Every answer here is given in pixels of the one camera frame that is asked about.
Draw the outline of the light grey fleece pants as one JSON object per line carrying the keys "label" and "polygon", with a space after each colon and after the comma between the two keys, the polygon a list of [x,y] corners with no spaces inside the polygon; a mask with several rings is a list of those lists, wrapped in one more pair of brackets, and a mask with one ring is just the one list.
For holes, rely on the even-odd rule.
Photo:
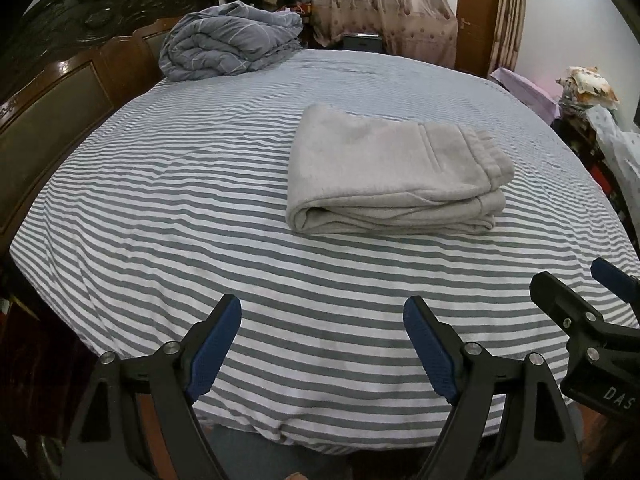
{"label": "light grey fleece pants", "polygon": [[295,131],[285,219],[302,234],[487,232],[513,177],[485,131],[314,104]]}

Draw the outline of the white dotted cloth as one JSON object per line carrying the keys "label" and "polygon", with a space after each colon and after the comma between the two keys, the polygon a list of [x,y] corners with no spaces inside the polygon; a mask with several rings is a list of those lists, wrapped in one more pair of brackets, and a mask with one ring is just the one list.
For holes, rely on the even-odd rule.
{"label": "white dotted cloth", "polygon": [[586,117],[596,132],[605,161],[616,177],[629,208],[639,208],[639,135],[623,131],[611,112],[596,105]]}

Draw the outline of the purple bedding stack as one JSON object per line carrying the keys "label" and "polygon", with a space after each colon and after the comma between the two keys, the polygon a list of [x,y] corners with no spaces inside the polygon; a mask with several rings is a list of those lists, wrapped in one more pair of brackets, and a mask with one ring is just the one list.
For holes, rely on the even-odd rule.
{"label": "purple bedding stack", "polygon": [[559,103],[546,90],[541,89],[526,77],[499,67],[489,74],[489,79],[503,86],[547,125],[551,126],[552,122],[561,117]]}

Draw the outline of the floral pillow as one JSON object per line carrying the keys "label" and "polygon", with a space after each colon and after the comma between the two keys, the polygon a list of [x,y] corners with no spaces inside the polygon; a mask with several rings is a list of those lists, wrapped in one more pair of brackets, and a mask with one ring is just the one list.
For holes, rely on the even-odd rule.
{"label": "floral pillow", "polygon": [[570,66],[556,80],[563,88],[562,98],[582,107],[601,105],[616,110],[620,100],[597,67]]}

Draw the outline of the grey striped bed sheet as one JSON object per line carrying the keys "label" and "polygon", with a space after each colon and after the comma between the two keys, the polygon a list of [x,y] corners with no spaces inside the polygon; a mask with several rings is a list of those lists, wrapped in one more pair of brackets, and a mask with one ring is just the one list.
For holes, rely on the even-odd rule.
{"label": "grey striped bed sheet", "polygon": [[[306,106],[484,130],[514,162],[486,234],[294,234],[286,170]],[[242,323],[196,411],[279,443],[344,454],[433,444],[449,413],[405,331],[419,295],[496,356],[537,351],[556,378],[566,337],[530,300],[547,271],[608,322],[637,323],[590,273],[639,259],[584,166],[493,82],[384,54],[303,50],[260,72],[161,82],[55,171],[10,248],[46,304],[94,352],[145,356],[218,299]]]}

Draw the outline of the striped side curtain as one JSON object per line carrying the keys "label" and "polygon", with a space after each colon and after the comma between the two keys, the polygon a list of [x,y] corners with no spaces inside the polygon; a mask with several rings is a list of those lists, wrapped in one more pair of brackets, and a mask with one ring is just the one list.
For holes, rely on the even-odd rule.
{"label": "striped side curtain", "polygon": [[524,30],[526,0],[498,0],[488,73],[503,67],[514,70]]}

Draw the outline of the brown wooden door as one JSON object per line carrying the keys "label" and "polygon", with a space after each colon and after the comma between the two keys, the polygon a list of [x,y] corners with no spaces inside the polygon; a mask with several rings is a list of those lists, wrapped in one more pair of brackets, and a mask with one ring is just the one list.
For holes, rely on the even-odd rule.
{"label": "brown wooden door", "polygon": [[458,0],[458,40],[454,67],[459,72],[480,78],[488,75],[498,3],[499,0]]}

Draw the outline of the black box beside bed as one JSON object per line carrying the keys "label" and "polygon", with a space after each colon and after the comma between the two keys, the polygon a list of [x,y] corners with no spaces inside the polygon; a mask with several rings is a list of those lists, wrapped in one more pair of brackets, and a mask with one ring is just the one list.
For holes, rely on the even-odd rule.
{"label": "black box beside bed", "polygon": [[370,34],[370,32],[345,34],[342,38],[342,49],[349,51],[385,53],[382,37],[378,34]]}

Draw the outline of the beige patterned curtain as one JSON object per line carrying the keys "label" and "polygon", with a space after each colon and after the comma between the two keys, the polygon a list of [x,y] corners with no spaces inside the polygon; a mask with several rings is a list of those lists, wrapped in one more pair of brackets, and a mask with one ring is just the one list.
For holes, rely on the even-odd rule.
{"label": "beige patterned curtain", "polygon": [[454,67],[458,21],[448,0],[311,0],[314,39],[323,47],[372,32],[393,55]]}

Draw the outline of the dark wooden headboard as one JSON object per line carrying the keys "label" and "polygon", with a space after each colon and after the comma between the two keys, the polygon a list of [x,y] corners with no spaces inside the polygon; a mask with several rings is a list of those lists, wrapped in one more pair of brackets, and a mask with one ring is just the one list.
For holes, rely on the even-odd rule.
{"label": "dark wooden headboard", "polygon": [[40,0],[1,35],[1,249],[43,185],[107,120],[160,81],[160,44],[218,0]]}

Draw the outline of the folded blue-grey comforter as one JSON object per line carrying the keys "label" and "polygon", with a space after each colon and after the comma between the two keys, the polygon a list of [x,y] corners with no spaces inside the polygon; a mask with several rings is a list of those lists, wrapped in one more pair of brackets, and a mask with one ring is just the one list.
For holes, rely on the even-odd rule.
{"label": "folded blue-grey comforter", "polygon": [[192,12],[168,32],[158,66],[170,81],[202,80],[256,72],[302,48],[302,18],[233,1]]}

